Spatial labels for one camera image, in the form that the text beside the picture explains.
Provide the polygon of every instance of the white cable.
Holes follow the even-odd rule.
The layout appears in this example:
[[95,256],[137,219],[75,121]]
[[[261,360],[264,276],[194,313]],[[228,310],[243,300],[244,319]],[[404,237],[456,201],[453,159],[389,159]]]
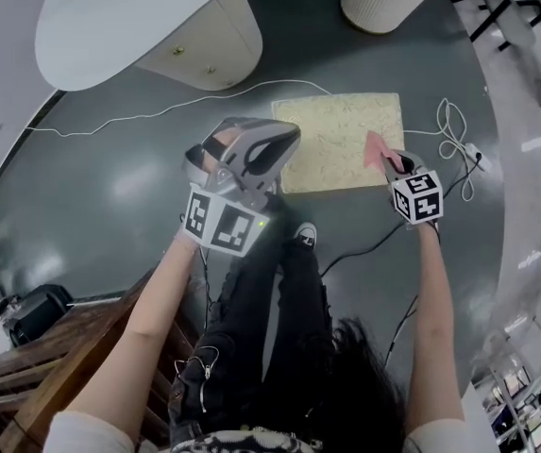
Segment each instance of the white cable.
[[209,99],[231,99],[232,97],[238,97],[239,95],[243,95],[245,93],[253,91],[254,89],[257,89],[257,88],[259,88],[261,86],[267,86],[268,84],[279,84],[279,83],[282,83],[282,82],[293,82],[293,83],[298,83],[298,84],[308,84],[310,86],[315,87],[319,91],[324,92],[327,95],[332,95],[326,89],[323,89],[318,84],[314,84],[313,82],[310,82],[308,80],[298,80],[298,79],[267,80],[265,82],[260,82],[259,84],[256,84],[255,86],[251,86],[250,88],[245,89],[244,91],[237,92],[235,94],[231,94],[231,95],[204,95],[203,97],[199,97],[198,99],[194,99],[192,101],[183,102],[183,103],[180,103],[180,104],[175,104],[175,105],[170,106],[169,108],[164,109],[164,110],[162,110],[160,112],[156,112],[155,114],[138,114],[136,116],[117,117],[117,118],[114,118],[114,119],[109,119],[105,124],[103,124],[102,126],[97,127],[94,131],[72,132],[72,133],[69,133],[69,134],[62,134],[57,129],[54,129],[53,127],[49,127],[49,128],[25,127],[25,129],[29,129],[31,131],[52,131],[52,132],[55,132],[56,134],[58,134],[61,138],[69,138],[71,136],[92,136],[93,134],[97,133],[99,130],[104,129],[110,123],[117,123],[119,121],[131,121],[133,119],[148,119],[148,118],[153,118],[153,117],[159,117],[159,116],[162,116],[163,114],[165,114],[166,112],[169,112],[172,109],[184,108],[186,106],[190,106],[191,104],[196,104],[196,103],[199,103],[199,102],[207,101]]
[[[185,108],[186,106],[191,106],[192,104],[196,104],[199,102],[211,100],[211,99],[232,99],[233,97],[238,97],[240,95],[246,94],[248,92],[253,91],[254,89],[257,89],[261,86],[267,86],[269,84],[281,84],[281,83],[295,83],[295,84],[307,84],[309,86],[315,87],[320,92],[325,93],[326,95],[333,95],[331,92],[327,91],[326,89],[320,87],[318,84],[314,84],[313,82],[309,80],[299,80],[299,79],[278,79],[278,80],[267,80],[264,82],[260,82],[258,84],[255,84],[254,86],[251,86],[248,89],[245,89],[244,91],[237,92],[235,94],[230,95],[204,95],[203,97],[199,97],[197,99],[194,99],[192,101],[183,102],[180,104],[174,104],[173,106],[170,106],[169,108],[166,108],[160,112],[155,112],[154,114],[138,114],[135,116],[128,116],[128,117],[118,117],[109,119],[106,123],[104,123],[102,126],[97,127],[93,131],[88,132],[72,132],[69,134],[62,134],[60,131],[53,127],[43,128],[43,127],[25,127],[25,129],[29,129],[31,131],[52,131],[58,134],[61,138],[70,138],[71,136],[92,136],[93,134],[97,133],[101,129],[104,129],[106,126],[108,126],[111,123],[118,123],[120,121],[132,121],[134,119],[150,119],[154,117],[162,116],[163,114],[169,112],[170,110],[177,109],[177,108]],[[442,124],[440,121],[440,110],[444,106],[444,114],[445,114],[445,121]],[[461,136],[457,138],[452,130],[452,127],[450,126],[450,108],[455,108],[457,112],[459,113],[459,116],[461,117],[461,123],[463,125],[463,131],[461,132]],[[429,131],[409,131],[405,130],[404,132],[407,133],[413,133],[413,134],[428,134],[430,136],[437,136],[439,134],[443,134],[446,139],[440,143],[438,146],[438,154],[443,159],[451,159],[453,156],[455,156],[456,152],[459,151],[461,153],[461,156],[464,159],[465,164],[465,172],[467,173],[467,178],[464,181],[464,184],[461,188],[461,198],[464,201],[471,201],[471,199],[474,197],[474,184],[471,181],[471,176],[469,175],[469,164],[467,163],[467,154],[465,153],[465,147],[463,145],[463,139],[465,137],[465,134],[467,132],[467,121],[465,120],[465,117],[461,110],[453,103],[449,102],[446,97],[440,101],[440,104],[438,105],[438,109],[436,110],[436,124],[438,124],[439,130],[436,132],[429,132]],[[445,153],[443,151],[443,146],[445,144],[450,144],[453,149],[450,153]],[[465,189],[469,189],[469,194],[465,194]]]
[[[444,123],[442,124],[440,122],[440,110],[444,107]],[[454,131],[452,130],[452,127],[450,125],[450,108],[454,108],[461,117],[461,124],[463,125],[463,131],[461,131],[461,135],[459,138],[455,136]],[[467,173],[467,178],[464,180],[463,186],[461,187],[461,199],[463,201],[471,201],[475,194],[474,184],[471,181],[471,174],[469,173],[469,163],[467,162],[468,157],[467,153],[465,152],[465,146],[463,144],[463,139],[465,137],[465,134],[467,132],[467,121],[465,120],[465,116],[461,112],[461,110],[457,107],[456,104],[451,103],[446,99],[442,99],[440,101],[440,104],[438,105],[438,109],[436,110],[436,124],[438,124],[438,131],[435,132],[428,132],[428,131],[409,131],[406,130],[404,132],[412,133],[412,134],[429,134],[430,136],[437,136],[439,134],[442,134],[446,137],[444,141],[440,143],[438,146],[438,154],[443,159],[451,159],[457,151],[461,153],[461,156],[463,157],[463,163],[465,164],[465,172]],[[445,153],[443,151],[443,146],[449,144],[452,146],[452,150],[450,153]]]

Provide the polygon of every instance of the ripped jeans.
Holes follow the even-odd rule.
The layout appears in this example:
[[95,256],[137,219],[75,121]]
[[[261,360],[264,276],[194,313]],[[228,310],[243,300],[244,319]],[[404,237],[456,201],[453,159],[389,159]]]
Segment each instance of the ripped jeans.
[[[332,328],[313,251],[293,240],[289,211],[271,196],[268,227],[230,266],[207,332],[183,365],[169,402],[171,446],[218,430],[263,427],[307,441],[307,416],[322,401]],[[262,353],[281,265],[279,328],[262,381]]]

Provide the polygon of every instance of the sneaker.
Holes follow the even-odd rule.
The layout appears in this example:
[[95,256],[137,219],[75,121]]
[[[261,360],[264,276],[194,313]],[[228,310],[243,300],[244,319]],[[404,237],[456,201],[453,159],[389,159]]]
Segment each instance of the sneaker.
[[316,226],[310,222],[302,223],[297,228],[294,238],[314,250],[316,248]]

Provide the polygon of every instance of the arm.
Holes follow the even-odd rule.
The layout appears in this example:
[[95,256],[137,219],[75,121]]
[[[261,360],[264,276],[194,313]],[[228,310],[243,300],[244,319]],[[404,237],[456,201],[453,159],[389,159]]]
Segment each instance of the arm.
[[159,354],[178,311],[197,248],[182,231],[178,232],[144,287],[123,335],[67,410],[102,419],[137,441]]
[[414,332],[407,433],[438,419],[465,420],[454,359],[454,317],[447,271],[435,230],[418,227],[421,284]]

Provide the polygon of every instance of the gray floor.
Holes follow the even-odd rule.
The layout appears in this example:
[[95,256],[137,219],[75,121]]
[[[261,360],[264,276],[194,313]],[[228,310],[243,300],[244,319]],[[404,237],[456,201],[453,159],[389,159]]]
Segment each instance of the gray floor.
[[[395,32],[372,37],[347,25],[339,0],[250,0],[264,38],[260,65],[246,84],[311,80],[334,93],[398,92],[405,128],[434,131],[443,97],[469,124],[468,139],[494,163],[474,175],[476,197],[448,199],[441,231],[457,314],[460,381],[482,346],[497,290],[503,239],[503,191],[495,115],[478,58],[449,0],[427,0]],[[270,103],[314,95],[295,84],[267,86],[243,97],[205,102],[158,119],[120,123],[91,137],[39,132],[26,141],[0,180],[0,284],[7,294],[45,282],[76,296],[122,290],[153,266],[178,228],[188,183],[182,153],[229,115],[270,116]],[[42,126],[93,129],[109,117],[155,112],[201,95],[160,75],[128,69],[111,81],[67,95]],[[444,161],[440,139],[407,135],[406,147],[435,168],[445,185],[461,170]],[[289,196],[319,233],[324,268],[337,255],[381,238],[398,219],[384,189]],[[227,259],[211,256],[214,290]],[[418,253],[402,229],[380,251],[349,259],[326,277],[335,317],[359,315],[385,352],[417,292]],[[185,307],[202,324],[203,295]],[[410,374],[411,329],[400,337],[391,371]]]
[[[468,31],[485,18],[477,2],[462,2],[457,9]],[[541,26],[535,35],[537,45],[529,52],[498,52],[502,37],[495,26],[474,42],[497,117],[505,185],[499,292],[490,332],[474,360],[478,370],[499,356],[499,346],[491,339],[512,324],[520,324],[511,332],[512,339],[526,349],[535,369],[541,367],[539,359],[532,360],[541,358],[541,346],[533,340],[531,326],[534,316],[541,322],[541,108],[534,82],[541,76]]]

